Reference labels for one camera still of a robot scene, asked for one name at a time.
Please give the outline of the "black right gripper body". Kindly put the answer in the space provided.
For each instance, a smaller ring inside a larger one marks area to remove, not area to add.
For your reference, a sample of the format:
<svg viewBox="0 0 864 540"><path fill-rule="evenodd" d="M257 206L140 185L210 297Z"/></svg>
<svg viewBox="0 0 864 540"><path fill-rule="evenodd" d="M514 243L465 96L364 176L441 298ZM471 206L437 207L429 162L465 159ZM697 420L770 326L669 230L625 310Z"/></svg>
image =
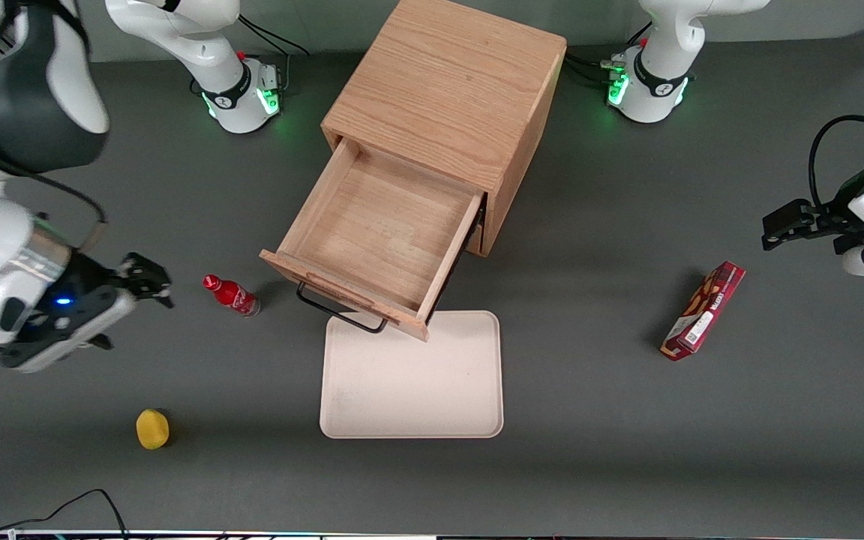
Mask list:
<svg viewBox="0 0 864 540"><path fill-rule="evenodd" d="M31 312L33 320L92 320L107 312L131 314L134 301L123 277L75 250L61 277L46 288Z"/></svg>

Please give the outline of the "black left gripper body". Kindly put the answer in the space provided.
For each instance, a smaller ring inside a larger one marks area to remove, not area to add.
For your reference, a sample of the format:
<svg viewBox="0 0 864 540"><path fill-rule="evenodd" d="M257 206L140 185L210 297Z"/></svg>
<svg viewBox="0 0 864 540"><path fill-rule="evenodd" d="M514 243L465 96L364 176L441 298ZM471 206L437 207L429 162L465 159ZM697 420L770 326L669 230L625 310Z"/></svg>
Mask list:
<svg viewBox="0 0 864 540"><path fill-rule="evenodd" d="M823 230L823 237L834 236L833 248L844 255L851 248L860 248L864 256L864 219L849 209L851 202L864 194L864 169L845 181L837 194L822 202L818 192L815 166L811 167L811 198L817 212L815 229Z"/></svg>

